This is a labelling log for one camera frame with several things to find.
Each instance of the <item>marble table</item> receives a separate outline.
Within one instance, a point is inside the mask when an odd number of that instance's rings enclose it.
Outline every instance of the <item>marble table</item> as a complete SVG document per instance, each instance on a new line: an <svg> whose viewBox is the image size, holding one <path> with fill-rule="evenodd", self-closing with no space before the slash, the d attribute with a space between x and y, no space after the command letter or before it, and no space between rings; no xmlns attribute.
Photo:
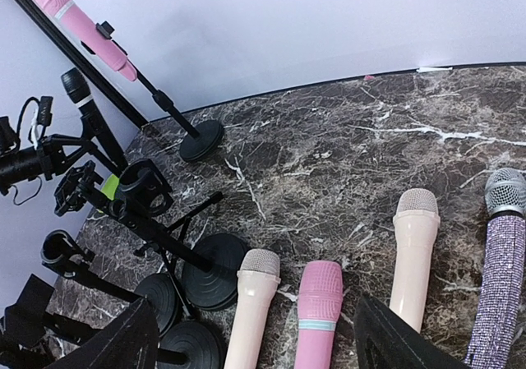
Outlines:
<svg viewBox="0 0 526 369"><path fill-rule="evenodd" d="M370 293L388 303L395 267L392 217L411 187L432 190L441 228L432 256L422 335L462 358L482 282L487 215L483 188L496 168L526 168L526 68L491 67L339 81L262 95L188 114L226 126L205 162L178 158L182 131L154 122L127 150L152 158L174 189L168 223L222 191L226 199L196 218L187 239L230 232L281 257L282 284L270 309L260 369L293 368L297 299L308 261L338 261L345 299L335 337L334 369L358 367L353 315ZM92 214L78 241L97 254L92 270L133 289L162 270L155 254L111 219ZM523 302L526 302L524 288ZM108 324L124 305L59 280L52 311ZM235 307L202 313L228 338ZM526 305L520 308L509 368L526 362Z"/></svg>

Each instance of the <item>round stand base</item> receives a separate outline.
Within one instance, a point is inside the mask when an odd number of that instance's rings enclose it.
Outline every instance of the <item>round stand base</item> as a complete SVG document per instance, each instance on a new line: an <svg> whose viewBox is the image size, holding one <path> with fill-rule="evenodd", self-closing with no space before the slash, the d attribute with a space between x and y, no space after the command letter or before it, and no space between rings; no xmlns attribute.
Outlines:
<svg viewBox="0 0 526 369"><path fill-rule="evenodd" d="M159 369L223 369L227 355L226 343L219 332L195 321L175 325L159 347L183 353L188 358L183 365L157 362Z"/></svg>
<svg viewBox="0 0 526 369"><path fill-rule="evenodd" d="M185 162L196 162L205 158L214 151L221 139L223 139L224 128L219 121L209 120L196 125L199 137L194 139L186 135L182 140L179 154Z"/></svg>
<svg viewBox="0 0 526 369"><path fill-rule="evenodd" d="M247 244L233 235L219 233L201 239L193 251L214 262L214 268L206 273L185 263L181 282L188 301L207 311L232 306L238 297L237 272L247 254Z"/></svg>
<svg viewBox="0 0 526 369"><path fill-rule="evenodd" d="M135 293L148 299L154 308L160 336L166 334L174 324L181 320L181 301L167 274L151 274L137 285Z"/></svg>

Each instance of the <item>white wall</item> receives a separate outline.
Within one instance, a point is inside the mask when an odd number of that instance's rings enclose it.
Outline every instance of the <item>white wall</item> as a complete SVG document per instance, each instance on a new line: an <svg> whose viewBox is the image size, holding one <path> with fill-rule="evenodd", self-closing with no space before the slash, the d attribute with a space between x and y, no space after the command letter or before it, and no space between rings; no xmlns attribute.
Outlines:
<svg viewBox="0 0 526 369"><path fill-rule="evenodd" d="M15 128L27 98L52 95L53 125L48 133L79 136L80 114L60 80L60 75L73 67L72 63L13 0L0 0L0 12L0 116L8 115ZM91 89L108 124L116 130L121 144L127 145L136 134L135 127L93 85ZM27 129L33 108L29 110L22 128L23 147L28 146ZM108 176L103 167L98 167L98 171ZM61 228L75 237L86 217L88 206L62 218L54 215L53 192L59 181L60 178L54 178L46 182L35 199L20 207L12 204L12 192L9 197L0 196L0 316L4 307L15 302L30 273L50 283L55 280L53 273L40 264L45 236ZM37 186L36 181L20 183L21 197L33 193Z"/></svg>
<svg viewBox="0 0 526 369"><path fill-rule="evenodd" d="M109 21L184 110L344 77L526 59L526 0L75 1ZM148 118L162 115L140 85L104 71Z"/></svg>

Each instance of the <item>black cable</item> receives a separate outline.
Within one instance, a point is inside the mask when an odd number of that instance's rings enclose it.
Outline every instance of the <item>black cable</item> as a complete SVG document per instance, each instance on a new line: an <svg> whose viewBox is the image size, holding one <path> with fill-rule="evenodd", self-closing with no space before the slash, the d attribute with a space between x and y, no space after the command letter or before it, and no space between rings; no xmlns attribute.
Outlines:
<svg viewBox="0 0 526 369"><path fill-rule="evenodd" d="M40 184L39 184L39 187L36 190L36 193L33 194L32 196L28 197L28 198L25 198L22 202L16 202L16 198L18 197L18 187L15 184L11 185L11 187L15 188L15 196L13 197L13 205L15 205L15 206L22 206L27 201L30 201L31 199L35 198L40 193L40 190L42 189L42 178L40 176L37 176L37 178L39 179Z"/></svg>
<svg viewBox="0 0 526 369"><path fill-rule="evenodd" d="M20 138L20 132L22 129L22 120L24 119L25 111L27 110L27 107L30 105L31 102L36 102L37 106L40 106L40 102L38 99L36 99L34 96L26 100L24 105L22 106L22 110L20 111L20 115L18 116L18 123L16 124L16 135Z"/></svg>

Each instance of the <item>pink microphone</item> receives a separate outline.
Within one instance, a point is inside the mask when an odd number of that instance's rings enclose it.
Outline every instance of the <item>pink microphone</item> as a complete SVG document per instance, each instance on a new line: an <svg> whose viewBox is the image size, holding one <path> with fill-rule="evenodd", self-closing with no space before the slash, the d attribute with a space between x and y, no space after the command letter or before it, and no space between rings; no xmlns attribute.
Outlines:
<svg viewBox="0 0 526 369"><path fill-rule="evenodd" d="M95 23L73 0L35 1L44 12L60 21L114 71L120 72L129 81L137 79L137 70L128 61L127 55L109 38L109 34L106 38L97 30Z"/></svg>
<svg viewBox="0 0 526 369"><path fill-rule="evenodd" d="M331 261L308 263L299 287L299 337L294 369L329 369L343 301L342 268Z"/></svg>

